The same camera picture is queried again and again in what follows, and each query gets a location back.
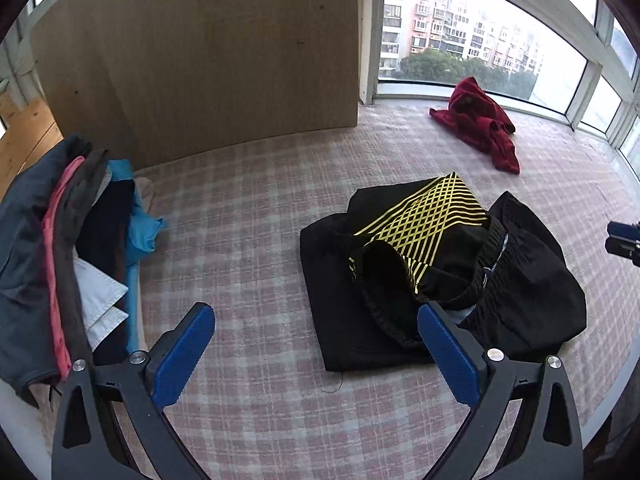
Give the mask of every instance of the mattress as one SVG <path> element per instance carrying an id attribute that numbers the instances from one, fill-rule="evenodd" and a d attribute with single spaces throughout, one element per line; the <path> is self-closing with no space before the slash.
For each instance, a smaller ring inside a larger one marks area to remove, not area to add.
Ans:
<path id="1" fill-rule="evenodd" d="M 587 329 L 559 354 L 581 424 L 616 379 L 638 334 L 640 272 L 608 255 L 604 240 L 607 222 L 638 213 L 606 158 L 567 126 L 510 112 L 522 172 L 501 173 L 428 107 L 360 107 L 355 128 L 256 140 L 138 173 L 155 185 L 151 212 L 169 225 L 142 263 L 148 342 L 196 301 L 216 313 L 209 347 L 165 410 L 212 478 L 421 478 L 466 417 L 433 365 L 324 370 L 300 229 L 345 211 L 361 187 L 455 171 L 485 208 L 510 190 L 554 234 L 586 294 Z M 480 475 L 506 444 L 511 404 Z"/>

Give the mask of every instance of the green foliage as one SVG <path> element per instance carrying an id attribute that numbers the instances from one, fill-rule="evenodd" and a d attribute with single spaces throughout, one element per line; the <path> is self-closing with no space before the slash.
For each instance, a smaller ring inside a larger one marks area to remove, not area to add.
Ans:
<path id="1" fill-rule="evenodd" d="M 400 62 L 394 77 L 409 81 L 428 81 L 455 85 L 465 77 L 473 76 L 480 88 L 487 92 L 528 100 L 538 76 L 531 72 L 509 72 L 502 67 L 491 68 L 477 57 L 458 59 L 448 52 L 426 50 L 411 54 Z"/>

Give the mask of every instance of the pink cloth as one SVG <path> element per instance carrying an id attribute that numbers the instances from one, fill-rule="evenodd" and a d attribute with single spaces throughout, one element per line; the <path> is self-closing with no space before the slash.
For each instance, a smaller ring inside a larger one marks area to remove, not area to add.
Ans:
<path id="1" fill-rule="evenodd" d="M 66 379 L 71 370 L 71 358 L 66 348 L 65 333 L 62 331 L 62 321 L 60 320 L 60 306 L 58 295 L 56 294 L 56 269 L 53 265 L 53 221 L 56 217 L 58 203 L 65 191 L 66 185 L 82 166 L 84 156 L 76 157 L 63 171 L 60 181 L 49 200 L 49 208 L 42 219 L 42 233 L 44 235 L 45 269 L 47 271 L 47 283 L 49 284 L 49 306 L 51 312 L 51 329 L 53 331 L 53 349 L 56 353 L 56 362 L 62 379 Z"/>

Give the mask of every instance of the metal bolt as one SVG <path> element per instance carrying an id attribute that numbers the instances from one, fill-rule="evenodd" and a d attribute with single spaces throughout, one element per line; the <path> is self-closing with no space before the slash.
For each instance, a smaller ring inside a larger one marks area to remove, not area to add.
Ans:
<path id="1" fill-rule="evenodd" d="M 552 368 L 559 368 L 562 366 L 562 361 L 555 355 L 550 355 L 548 358 L 546 358 L 546 362 L 549 363 L 549 366 L 551 366 Z"/>
<path id="2" fill-rule="evenodd" d="M 486 356 L 491 359 L 491 361 L 502 361 L 504 359 L 502 350 L 498 350 L 497 348 L 489 348 L 486 351 Z"/>
<path id="3" fill-rule="evenodd" d="M 84 359 L 78 359 L 75 361 L 72 368 L 75 372 L 81 372 L 86 367 L 86 361 Z"/>
<path id="4" fill-rule="evenodd" d="M 142 350 L 137 350 L 135 352 L 132 352 L 129 355 L 129 362 L 132 365 L 139 365 L 140 363 L 145 362 L 145 360 L 146 360 L 146 352 Z"/>

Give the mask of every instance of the blue garment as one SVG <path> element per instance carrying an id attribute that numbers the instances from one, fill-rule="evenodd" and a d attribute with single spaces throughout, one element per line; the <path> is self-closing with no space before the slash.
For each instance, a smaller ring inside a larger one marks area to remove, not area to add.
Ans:
<path id="1" fill-rule="evenodd" d="M 110 160 L 111 180 L 131 180 L 133 170 L 128 159 Z M 127 264 L 126 285 L 129 287 L 125 299 L 127 318 L 127 351 L 139 350 L 138 341 L 138 277 L 140 275 L 139 261 L 149 256 L 156 248 L 156 236 L 160 229 L 166 227 L 162 218 L 154 218 L 142 209 L 142 201 L 136 190 L 134 205 L 127 232 L 125 244 L 125 258 Z"/>

